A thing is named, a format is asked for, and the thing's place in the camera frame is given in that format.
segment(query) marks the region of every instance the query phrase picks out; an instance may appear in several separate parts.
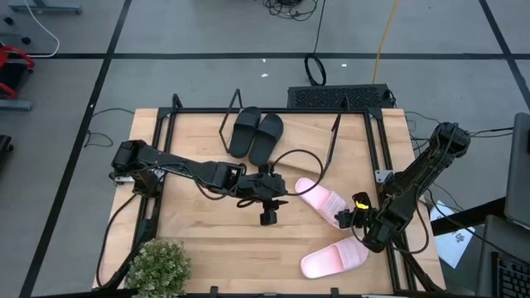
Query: black keyboard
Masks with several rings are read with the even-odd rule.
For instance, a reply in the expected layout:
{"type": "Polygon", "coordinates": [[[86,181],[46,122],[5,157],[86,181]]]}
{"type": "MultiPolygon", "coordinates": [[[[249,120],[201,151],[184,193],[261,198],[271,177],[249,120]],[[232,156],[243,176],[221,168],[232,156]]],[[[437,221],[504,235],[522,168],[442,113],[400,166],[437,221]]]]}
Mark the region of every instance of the black keyboard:
{"type": "Polygon", "coordinates": [[[289,108],[393,108],[386,84],[291,87],[289,108]]]}
{"type": "Polygon", "coordinates": [[[530,298],[530,268],[491,253],[493,293],[498,298],[530,298]]]}

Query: potted plant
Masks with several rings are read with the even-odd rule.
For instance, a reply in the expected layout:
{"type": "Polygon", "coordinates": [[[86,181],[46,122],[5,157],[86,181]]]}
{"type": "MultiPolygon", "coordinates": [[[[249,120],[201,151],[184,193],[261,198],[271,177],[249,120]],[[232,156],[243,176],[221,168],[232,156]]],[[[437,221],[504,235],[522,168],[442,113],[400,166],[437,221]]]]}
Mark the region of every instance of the potted plant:
{"type": "Polygon", "coordinates": [[[153,239],[144,243],[132,260],[126,287],[138,289],[142,298],[181,296],[190,277],[191,260],[182,243],[153,239]]]}

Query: wooden table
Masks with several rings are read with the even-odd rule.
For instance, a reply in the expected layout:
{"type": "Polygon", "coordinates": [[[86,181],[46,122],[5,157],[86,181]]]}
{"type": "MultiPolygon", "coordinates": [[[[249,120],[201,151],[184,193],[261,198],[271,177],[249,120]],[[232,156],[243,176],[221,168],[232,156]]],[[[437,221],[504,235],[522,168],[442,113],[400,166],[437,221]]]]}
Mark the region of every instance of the wooden table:
{"type": "MultiPolygon", "coordinates": [[[[130,139],[143,139],[151,143],[156,109],[136,111],[130,139]]],[[[394,170],[404,170],[414,159],[404,113],[401,109],[383,110],[390,155],[394,170]]],[[[195,161],[245,162],[248,173],[256,169],[246,160],[228,156],[217,131],[223,114],[182,113],[176,117],[171,153],[195,161]]],[[[281,114],[284,122],[328,130],[336,114],[281,114]]],[[[235,115],[227,122],[231,129],[235,115]]],[[[162,129],[161,147],[166,129],[162,129]]],[[[377,124],[373,121],[373,134],[378,148],[378,161],[383,169],[383,154],[378,139],[377,124]]],[[[351,195],[366,191],[377,205],[372,165],[364,119],[361,115],[343,114],[330,168],[321,184],[336,191],[350,205],[351,195]]],[[[289,191],[304,176],[316,179],[317,174],[292,166],[278,166],[289,191]]],[[[114,197],[112,213],[131,196],[132,185],[121,185],[114,197]]],[[[218,286],[221,293],[325,294],[338,287],[341,294],[392,293],[386,253],[370,252],[360,268],[318,280],[306,279],[300,270],[300,260],[311,252],[322,249],[351,235],[331,227],[300,198],[287,197],[289,204],[277,212],[278,223],[262,227],[258,215],[260,204],[237,209],[236,199],[221,201],[206,199],[192,180],[169,175],[163,195],[157,237],[183,241],[192,259],[192,279],[187,290],[205,293],[218,286]]],[[[104,254],[101,278],[106,282],[122,263],[131,249],[140,199],[133,201],[115,219],[110,229],[104,254]]],[[[429,216],[420,204],[423,218],[429,216]]],[[[417,215],[407,227],[411,250],[423,246],[425,234],[417,215]]],[[[428,249],[416,255],[425,272],[438,285],[445,287],[436,246],[428,225],[431,241],[428,249]]],[[[398,254],[401,287],[406,288],[402,259],[398,254]]]]}

